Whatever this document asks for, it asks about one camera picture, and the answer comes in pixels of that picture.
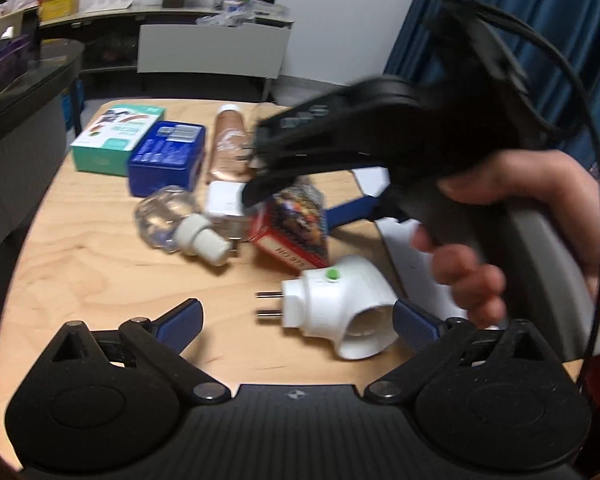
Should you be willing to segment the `person right hand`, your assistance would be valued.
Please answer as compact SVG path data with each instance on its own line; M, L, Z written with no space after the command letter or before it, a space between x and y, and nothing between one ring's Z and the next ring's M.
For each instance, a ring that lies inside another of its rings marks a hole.
M438 187L465 204L484 205L509 196L546 203L580 264L588 289L597 292L600 188L570 156L558 151L501 152L474 170L440 180ZM432 255L434 279L451 287L453 300L472 322L486 327L505 318L505 278L496 266L478 263L468 247L437 246L423 226L413 235L412 246Z

